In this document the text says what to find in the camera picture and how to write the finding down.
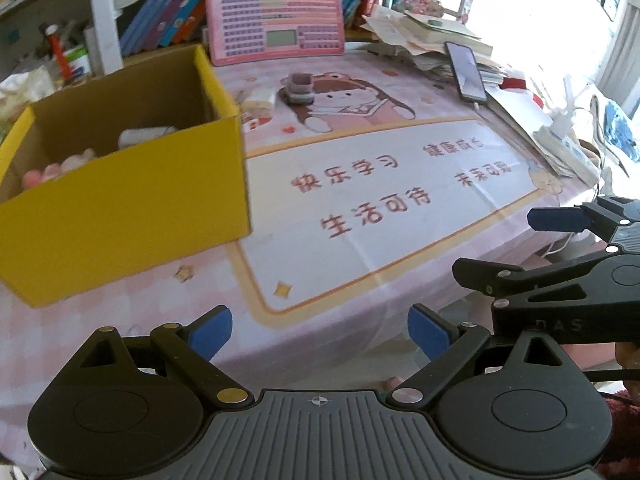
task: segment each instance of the metal screw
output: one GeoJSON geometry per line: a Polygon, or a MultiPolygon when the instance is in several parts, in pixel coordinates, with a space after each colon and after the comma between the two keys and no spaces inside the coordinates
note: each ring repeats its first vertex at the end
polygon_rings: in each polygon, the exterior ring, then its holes
{"type": "Polygon", "coordinates": [[[218,400],[225,404],[237,404],[238,402],[244,402],[249,397],[249,394],[241,388],[225,388],[218,392],[218,400]]]}
{"type": "Polygon", "coordinates": [[[422,392],[415,388],[400,388],[394,391],[391,396],[394,400],[402,402],[403,404],[415,404],[422,400],[422,392]]]}

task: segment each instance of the table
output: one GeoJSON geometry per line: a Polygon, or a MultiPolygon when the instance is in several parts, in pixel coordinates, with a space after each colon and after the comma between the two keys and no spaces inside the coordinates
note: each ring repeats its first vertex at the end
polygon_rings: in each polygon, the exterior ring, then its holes
{"type": "Polygon", "coordinates": [[[0,286],[0,452],[38,465],[30,407],[99,326],[141,335],[226,304],[234,330],[215,364],[256,392],[285,386],[397,335],[412,303],[462,298],[458,257],[519,263],[548,244],[531,207],[591,198],[577,180],[554,189],[496,116],[398,62],[348,52],[216,70],[231,92],[292,71],[316,75],[314,107],[278,102],[245,124],[249,237],[46,308],[0,286]]]}

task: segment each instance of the pink educational tablet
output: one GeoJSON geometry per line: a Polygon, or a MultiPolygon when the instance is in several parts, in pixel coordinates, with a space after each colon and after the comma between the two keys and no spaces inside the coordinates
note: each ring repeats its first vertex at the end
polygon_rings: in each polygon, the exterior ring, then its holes
{"type": "Polygon", "coordinates": [[[344,52],[340,0],[207,0],[214,65],[344,52]]]}

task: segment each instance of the gray curtain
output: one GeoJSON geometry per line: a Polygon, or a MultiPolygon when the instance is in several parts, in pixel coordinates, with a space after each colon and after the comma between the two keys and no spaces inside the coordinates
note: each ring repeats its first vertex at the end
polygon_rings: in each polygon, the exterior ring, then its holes
{"type": "Polygon", "coordinates": [[[606,97],[622,106],[639,79],[640,9],[628,4],[620,32],[597,86],[606,97]]]}

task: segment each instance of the phone screen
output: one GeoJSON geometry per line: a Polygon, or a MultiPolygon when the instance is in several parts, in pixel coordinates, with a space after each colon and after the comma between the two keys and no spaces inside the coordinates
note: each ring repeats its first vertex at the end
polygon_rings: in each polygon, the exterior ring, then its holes
{"type": "Polygon", "coordinates": [[[460,98],[465,101],[485,103],[487,101],[484,84],[478,70],[473,51],[468,46],[447,41],[445,43],[453,75],[458,84],[460,98]]]}

